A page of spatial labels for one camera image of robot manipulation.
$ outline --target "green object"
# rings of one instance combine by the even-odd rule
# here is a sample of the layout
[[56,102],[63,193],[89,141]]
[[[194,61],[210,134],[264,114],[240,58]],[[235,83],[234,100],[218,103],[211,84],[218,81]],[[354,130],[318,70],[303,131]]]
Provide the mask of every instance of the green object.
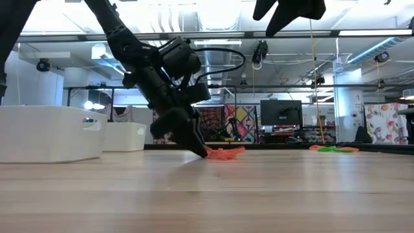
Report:
[[318,149],[319,152],[343,152],[343,153],[352,153],[353,151],[351,150],[341,150],[336,148],[336,146],[329,146],[326,148],[320,148]]

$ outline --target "white storage bin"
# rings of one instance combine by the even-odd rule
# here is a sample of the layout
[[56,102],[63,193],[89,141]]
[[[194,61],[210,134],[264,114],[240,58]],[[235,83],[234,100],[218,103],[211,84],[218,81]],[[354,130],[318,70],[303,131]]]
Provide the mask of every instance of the white storage bin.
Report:
[[140,151],[144,149],[147,126],[133,122],[108,123],[104,151]]
[[[84,124],[83,119],[97,122]],[[98,158],[107,116],[74,107],[0,107],[0,162],[70,162]]]

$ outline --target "floral fabric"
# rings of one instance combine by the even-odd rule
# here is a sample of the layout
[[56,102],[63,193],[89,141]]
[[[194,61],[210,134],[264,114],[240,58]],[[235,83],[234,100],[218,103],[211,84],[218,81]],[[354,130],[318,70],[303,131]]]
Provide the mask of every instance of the floral fabric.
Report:
[[398,103],[365,105],[367,131],[374,144],[408,144],[406,116],[397,113],[407,108]]

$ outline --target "computer monitor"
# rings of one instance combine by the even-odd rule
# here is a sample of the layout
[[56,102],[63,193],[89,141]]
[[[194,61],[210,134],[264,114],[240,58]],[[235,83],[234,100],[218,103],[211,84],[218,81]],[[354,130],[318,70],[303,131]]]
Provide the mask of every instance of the computer monitor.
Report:
[[302,101],[261,100],[260,119],[262,126],[302,126]]

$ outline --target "wooden table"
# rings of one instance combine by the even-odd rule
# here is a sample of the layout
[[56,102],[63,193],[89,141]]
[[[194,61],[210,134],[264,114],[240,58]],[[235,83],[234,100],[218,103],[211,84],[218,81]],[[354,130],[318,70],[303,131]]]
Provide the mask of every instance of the wooden table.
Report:
[[0,232],[412,233],[414,157],[141,151],[0,164]]

